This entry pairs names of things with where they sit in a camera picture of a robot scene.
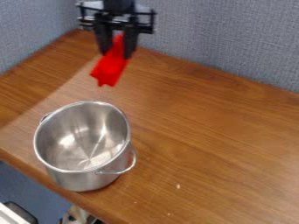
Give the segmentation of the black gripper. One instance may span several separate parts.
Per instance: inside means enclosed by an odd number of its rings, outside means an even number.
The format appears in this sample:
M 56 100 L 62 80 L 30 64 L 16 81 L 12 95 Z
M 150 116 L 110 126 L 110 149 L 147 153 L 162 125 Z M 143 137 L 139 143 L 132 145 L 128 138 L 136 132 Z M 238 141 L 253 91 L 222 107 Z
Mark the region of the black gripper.
M 155 32 L 155 10 L 143 6 L 136 0 L 78 0 L 76 7 L 79 25 L 95 27 L 103 55 L 112 46 L 112 30 L 122 31 L 124 27 L 124 58 L 130 59 L 136 51 L 139 33 Z

